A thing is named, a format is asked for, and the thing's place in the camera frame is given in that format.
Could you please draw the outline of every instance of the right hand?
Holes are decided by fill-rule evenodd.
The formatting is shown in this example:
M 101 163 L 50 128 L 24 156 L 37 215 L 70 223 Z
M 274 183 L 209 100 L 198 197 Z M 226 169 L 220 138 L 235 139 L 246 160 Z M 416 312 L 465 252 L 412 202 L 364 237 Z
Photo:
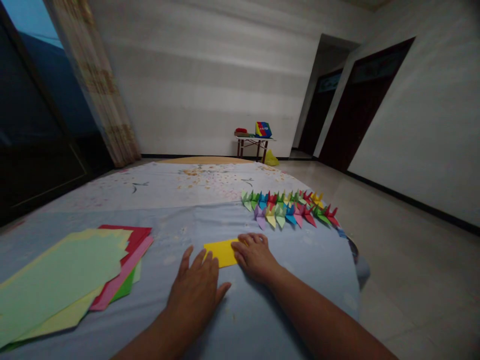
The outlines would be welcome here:
M 231 243 L 235 259 L 241 268 L 253 280 L 269 285 L 284 268 L 270 252 L 269 239 L 259 233 L 250 232 L 238 235 L 238 240 Z

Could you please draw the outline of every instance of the tiled floor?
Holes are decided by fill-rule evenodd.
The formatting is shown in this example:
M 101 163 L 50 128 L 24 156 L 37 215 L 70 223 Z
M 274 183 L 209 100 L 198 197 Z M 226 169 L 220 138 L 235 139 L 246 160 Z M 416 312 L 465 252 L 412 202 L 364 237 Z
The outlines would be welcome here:
M 317 161 L 277 167 L 338 207 L 370 264 L 361 324 L 400 359 L 480 359 L 480 238 Z
M 290 160 L 292 160 L 292 159 L 311 159 L 312 156 L 308 155 L 307 153 L 304 153 L 303 151 L 300 151 L 300 150 L 292 150 L 290 152 L 290 156 L 288 158 Z

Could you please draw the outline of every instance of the finger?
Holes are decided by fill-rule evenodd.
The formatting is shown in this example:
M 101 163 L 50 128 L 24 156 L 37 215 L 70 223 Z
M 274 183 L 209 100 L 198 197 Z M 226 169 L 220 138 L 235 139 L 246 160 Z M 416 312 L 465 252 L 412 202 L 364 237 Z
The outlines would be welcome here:
M 260 237 L 260 239 L 263 241 L 263 243 L 266 245 L 266 247 L 268 248 L 269 247 L 269 238 L 266 237 L 265 235 L 263 234 L 258 234 L 258 236 Z
M 224 282 L 220 287 L 216 290 L 216 295 L 215 295 L 215 304 L 218 306 L 222 299 L 225 297 L 225 294 L 227 291 L 230 289 L 232 284 L 230 282 Z
M 247 245 L 240 241 L 233 241 L 230 246 L 233 251 L 239 252 L 243 256 L 247 256 L 247 253 L 249 252 L 249 248 L 247 247 Z
M 240 267 L 242 269 L 246 269 L 247 268 L 247 262 L 245 261 L 244 256 L 239 252 L 236 252 L 234 256 L 235 256 L 236 262 L 240 265 Z
M 191 263 L 190 269 L 192 270 L 198 270 L 202 266 L 202 261 L 204 260 L 205 253 L 207 252 L 206 249 L 202 249 L 196 256 L 195 260 Z
M 177 278 L 182 277 L 183 274 L 185 274 L 185 272 L 189 269 L 190 255 L 192 254 L 193 250 L 194 250 L 194 246 L 190 245 L 183 253 L 183 256 L 180 262 L 180 267 L 178 268 Z
M 212 258 L 214 257 L 214 253 L 209 251 L 206 253 L 205 260 L 203 260 L 202 268 L 205 267 L 207 270 L 210 269 L 212 265 Z
M 249 232 L 248 235 L 250 235 L 250 237 L 253 239 L 254 243 L 256 243 L 256 244 L 261 244 L 262 243 L 262 240 L 260 240 L 260 237 L 259 237 L 258 234 L 253 233 L 253 232 Z
M 246 245 L 250 246 L 253 245 L 254 240 L 249 234 L 240 234 L 238 235 L 238 240 L 244 242 Z
M 219 259 L 216 257 L 211 261 L 210 272 L 214 277 L 215 286 L 217 286 L 217 283 L 219 282 Z

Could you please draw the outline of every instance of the door frame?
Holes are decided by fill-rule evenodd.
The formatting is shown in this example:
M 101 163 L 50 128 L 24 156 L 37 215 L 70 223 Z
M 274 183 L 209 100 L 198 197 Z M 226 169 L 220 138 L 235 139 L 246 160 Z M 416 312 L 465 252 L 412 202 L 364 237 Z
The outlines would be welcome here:
M 304 131 L 305 131 L 305 125 L 307 124 L 307 121 L 309 120 L 309 115 L 310 115 L 310 111 L 312 110 L 312 104 L 314 102 L 314 98 L 315 98 L 315 94 L 318 92 L 319 90 L 319 84 L 320 84 L 320 81 L 323 80 L 323 79 L 326 79 L 326 78 L 330 78 L 334 75 L 338 75 L 338 74 L 342 74 L 344 72 L 344 68 L 340 68 L 338 70 L 334 70 L 334 71 L 331 71 L 329 73 L 326 73 L 324 75 L 321 75 L 319 76 L 317 79 L 316 79 L 316 84 L 315 84 L 315 89 L 313 90 L 313 95 L 311 97 L 311 101 L 310 101 L 310 106 L 308 107 L 308 112 L 306 113 L 306 118 L 305 118 L 305 123 L 303 124 L 303 129 L 301 131 L 301 135 L 300 135 L 300 141 L 298 142 L 298 146 L 297 146 L 297 149 L 300 150 L 300 144 L 302 143 L 302 137 L 304 135 Z M 323 126 L 322 126 L 322 129 L 320 131 L 320 133 L 318 134 L 318 138 L 320 138 L 320 135 L 322 134 L 322 131 L 323 131 Z
M 386 86 L 386 89 L 387 89 L 387 90 L 386 90 L 385 94 L 383 95 L 383 98 L 382 98 L 382 100 L 381 100 L 381 102 L 380 102 L 380 105 L 381 105 L 382 102 L 383 102 L 383 100 L 384 100 L 384 98 L 385 98 L 385 95 L 387 94 L 388 90 L 390 89 L 390 86 L 392 85 L 392 82 L 394 81 L 395 77 L 397 76 L 398 71 L 399 71 L 400 68 L 402 67 L 402 64 L 404 63 L 405 58 L 407 57 L 407 55 L 408 55 L 408 53 L 409 53 L 409 51 L 410 51 L 410 48 L 412 47 L 412 44 L 413 44 L 413 42 L 415 41 L 415 38 L 416 38 L 416 36 L 414 36 L 414 37 L 412 37 L 412 38 L 409 38 L 409 39 L 407 39 L 407 40 L 405 40 L 405 41 L 399 42 L 399 43 L 397 43 L 397 44 L 395 44 L 395 45 L 389 46 L 389 47 L 387 47 L 387 48 L 385 48 L 385 49 L 383 49 L 383 50 L 380 50 L 380 51 L 377 51 L 377 52 L 375 52 L 375 53 L 373 53 L 373 54 L 370 54 L 370 55 L 367 55 L 367 56 L 365 56 L 365 57 L 362 57 L 362 58 L 356 60 L 356 61 L 353 63 L 353 66 L 351 67 L 351 70 L 350 70 L 350 74 L 348 74 L 348 80 L 347 80 L 347 82 L 346 82 L 346 84 L 345 84 L 345 87 L 343 88 L 343 92 L 342 92 L 341 97 L 340 97 L 340 100 L 339 100 L 339 102 L 338 102 L 338 107 L 337 107 L 337 109 L 335 110 L 335 114 L 333 115 L 332 122 L 331 122 L 331 124 L 330 124 L 330 127 L 328 128 L 328 133 L 327 133 L 327 135 L 326 135 L 326 137 L 325 137 L 325 142 L 326 142 L 326 140 L 327 140 L 327 138 L 328 138 L 328 136 L 329 136 L 329 133 L 330 133 L 330 131 L 331 131 L 331 129 L 332 129 L 332 125 L 334 124 L 335 116 L 337 115 L 337 111 L 338 111 L 339 107 L 342 105 L 342 98 L 343 98 L 343 96 L 344 96 L 345 90 L 347 89 L 347 87 L 348 87 L 349 85 L 350 85 L 350 86 L 352 85 L 353 78 L 354 78 L 354 76 L 353 76 L 353 75 L 354 75 L 354 69 L 355 69 L 356 67 L 361 66 L 361 65 L 363 65 L 363 64 L 365 64 L 365 63 L 368 63 L 368 62 L 370 62 L 370 61 L 372 61 L 372 60 L 376 60 L 376 59 L 381 58 L 381 57 L 383 57 L 383 56 L 385 56 L 385 55 L 388 55 L 388 54 L 391 53 L 392 51 L 393 51 L 393 52 L 397 52 L 397 51 L 406 50 L 405 55 L 404 55 L 403 58 L 401 59 L 400 65 L 394 70 L 394 72 L 392 73 L 391 76 L 388 76 L 388 80 L 385 82 L 385 86 Z M 376 109 L 375 113 L 374 113 L 373 116 L 371 117 L 371 119 L 370 119 L 370 121 L 369 121 L 369 123 L 368 123 L 368 126 L 366 127 L 366 129 L 365 129 L 365 131 L 364 131 L 364 133 L 363 133 L 363 135 L 362 135 L 361 141 L 360 141 L 360 143 L 358 144 L 357 148 L 355 149 L 355 152 L 353 153 L 353 156 L 352 156 L 352 158 L 350 159 L 350 161 L 349 161 L 348 165 L 346 166 L 346 168 L 345 168 L 345 169 L 338 169 L 338 168 L 336 168 L 336 170 L 338 170 L 338 171 L 340 171 L 340 172 L 342 172 L 342 173 L 347 173 L 347 172 L 348 172 L 348 168 L 349 168 L 350 164 L 352 163 L 352 161 L 353 161 L 353 159 L 354 159 L 354 157 L 355 157 L 355 154 L 357 153 L 357 151 L 358 151 L 358 149 L 359 149 L 359 147 L 360 147 L 360 145 L 361 145 L 361 143 L 362 143 L 362 141 L 363 141 L 363 139 L 364 139 L 364 137 L 365 137 L 365 134 L 367 133 L 367 131 L 368 131 L 368 129 L 369 129 L 369 127 L 370 127 L 373 119 L 375 118 L 375 115 L 377 114 L 377 111 L 378 111 L 378 108 Z M 321 161 L 322 151 L 324 150 L 325 142 L 323 143 L 322 149 L 320 150 L 320 154 L 318 155 L 318 161 L 319 161 L 319 162 L 322 162 L 322 161 Z

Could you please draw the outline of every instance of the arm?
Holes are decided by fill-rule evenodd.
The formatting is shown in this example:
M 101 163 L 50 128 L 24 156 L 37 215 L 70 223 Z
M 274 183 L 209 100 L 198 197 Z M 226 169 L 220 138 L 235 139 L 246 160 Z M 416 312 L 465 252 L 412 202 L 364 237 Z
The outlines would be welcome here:
M 238 239 L 231 244 L 236 260 L 247 275 L 270 289 L 316 358 L 396 359 L 354 319 L 280 266 L 265 235 L 241 234 Z
M 204 261 L 200 251 L 189 268 L 193 249 L 183 254 L 165 310 L 112 359 L 179 359 L 202 334 L 232 284 L 217 289 L 219 260 L 211 251 Z

